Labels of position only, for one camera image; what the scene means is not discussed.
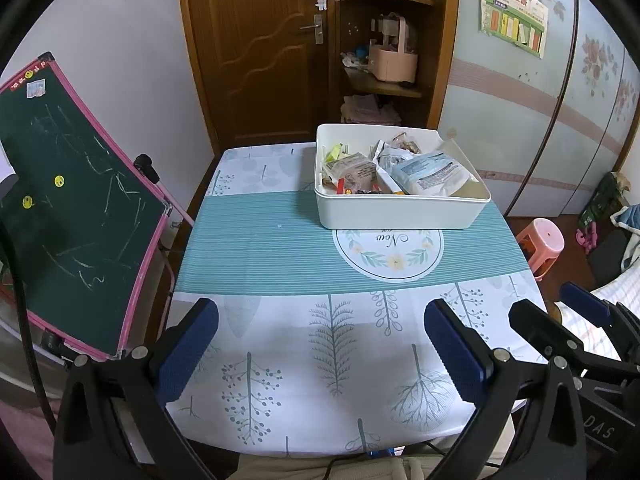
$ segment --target yellow flower print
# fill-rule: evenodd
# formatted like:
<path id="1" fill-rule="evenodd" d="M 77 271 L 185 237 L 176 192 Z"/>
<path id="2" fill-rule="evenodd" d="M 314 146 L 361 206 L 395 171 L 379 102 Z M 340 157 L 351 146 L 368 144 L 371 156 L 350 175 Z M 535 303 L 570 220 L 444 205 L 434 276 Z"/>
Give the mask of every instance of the yellow flower print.
<path id="1" fill-rule="evenodd" d="M 400 254 L 392 254 L 386 260 L 386 264 L 388 265 L 389 269 L 403 270 L 404 258 Z"/>

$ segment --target green chalkboard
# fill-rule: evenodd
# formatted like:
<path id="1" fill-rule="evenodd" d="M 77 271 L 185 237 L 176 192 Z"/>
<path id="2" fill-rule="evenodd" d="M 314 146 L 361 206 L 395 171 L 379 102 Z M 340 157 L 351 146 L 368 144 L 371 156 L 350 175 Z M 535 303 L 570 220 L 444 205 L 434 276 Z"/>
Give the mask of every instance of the green chalkboard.
<path id="1" fill-rule="evenodd" d="M 36 81 L 44 81 L 44 94 L 43 83 L 27 89 Z M 0 140 L 18 175 L 0 218 L 30 313 L 114 355 L 166 205 L 83 108 L 48 53 L 0 91 Z"/>

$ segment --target white plastic bin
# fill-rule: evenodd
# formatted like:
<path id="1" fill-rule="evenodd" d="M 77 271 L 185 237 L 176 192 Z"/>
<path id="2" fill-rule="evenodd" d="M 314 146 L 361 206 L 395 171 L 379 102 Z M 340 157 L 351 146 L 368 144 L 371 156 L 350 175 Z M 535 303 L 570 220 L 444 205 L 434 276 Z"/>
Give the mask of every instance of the white plastic bin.
<path id="1" fill-rule="evenodd" d="M 369 151 L 378 140 L 392 140 L 406 132 L 423 153 L 440 149 L 467 168 L 478 182 L 468 181 L 452 196 L 338 195 L 322 185 L 322 158 L 339 142 L 349 153 Z M 478 172 L 453 140 L 442 140 L 435 130 L 369 124 L 321 124 L 316 139 L 314 189 L 320 222 L 328 229 L 465 229 L 491 200 L 491 193 Z"/>

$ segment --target silver bolt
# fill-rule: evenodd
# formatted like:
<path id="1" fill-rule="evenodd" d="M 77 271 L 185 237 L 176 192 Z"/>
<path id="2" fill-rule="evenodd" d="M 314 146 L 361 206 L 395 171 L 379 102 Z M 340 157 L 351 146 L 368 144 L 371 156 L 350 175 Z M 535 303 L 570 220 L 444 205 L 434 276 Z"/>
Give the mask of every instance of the silver bolt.
<path id="1" fill-rule="evenodd" d="M 554 364 L 561 370 L 564 370 L 566 368 L 566 359 L 561 355 L 557 355 L 554 357 Z"/>
<path id="2" fill-rule="evenodd" d="M 502 361 L 503 363 L 505 363 L 510 359 L 511 354 L 504 348 L 496 348 L 494 350 L 494 357 L 498 359 L 498 361 Z"/>
<path id="3" fill-rule="evenodd" d="M 148 353 L 149 350 L 146 349 L 146 346 L 136 346 L 131 351 L 131 357 L 134 359 L 144 359 Z"/>
<path id="4" fill-rule="evenodd" d="M 84 355 L 84 354 L 80 354 L 78 357 L 75 358 L 74 360 L 74 364 L 77 367 L 81 367 L 84 366 L 85 364 L 87 364 L 89 362 L 89 357 Z"/>

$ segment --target brown door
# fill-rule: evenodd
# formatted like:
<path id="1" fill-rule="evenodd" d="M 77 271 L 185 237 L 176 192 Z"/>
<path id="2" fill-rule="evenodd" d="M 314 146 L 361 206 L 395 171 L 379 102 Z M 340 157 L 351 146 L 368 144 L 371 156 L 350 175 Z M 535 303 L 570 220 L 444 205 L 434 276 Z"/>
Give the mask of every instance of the brown door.
<path id="1" fill-rule="evenodd" d="M 181 0 L 200 101 L 222 150 L 315 138 L 328 91 L 328 24 L 317 2 Z M 308 27 L 315 14 L 323 44 Z"/>

